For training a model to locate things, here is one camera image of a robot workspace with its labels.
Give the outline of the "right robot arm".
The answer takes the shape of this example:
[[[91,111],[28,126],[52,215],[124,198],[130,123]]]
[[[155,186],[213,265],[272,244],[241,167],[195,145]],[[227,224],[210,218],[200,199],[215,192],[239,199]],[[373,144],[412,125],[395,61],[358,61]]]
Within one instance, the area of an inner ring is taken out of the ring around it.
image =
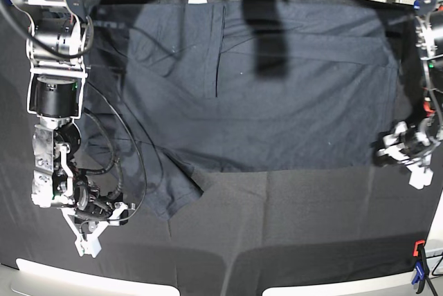
[[[32,201],[59,209],[78,254],[95,257],[100,235],[126,223],[135,207],[124,201],[123,171],[111,138],[83,106],[93,21],[83,0],[7,0],[1,14],[25,39],[30,62],[27,111],[39,120],[33,134]],[[96,123],[110,152],[100,169],[81,168],[75,161],[82,143],[76,122],[83,115]]]

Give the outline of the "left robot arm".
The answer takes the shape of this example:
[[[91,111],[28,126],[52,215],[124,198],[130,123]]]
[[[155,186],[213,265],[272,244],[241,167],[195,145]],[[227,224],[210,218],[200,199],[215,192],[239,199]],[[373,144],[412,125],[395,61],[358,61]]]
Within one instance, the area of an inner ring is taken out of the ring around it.
[[[411,111],[380,133],[372,160],[377,167],[406,168],[409,185],[421,190],[433,180],[431,158],[442,146],[442,0],[416,0],[414,11],[413,68],[402,73]]]

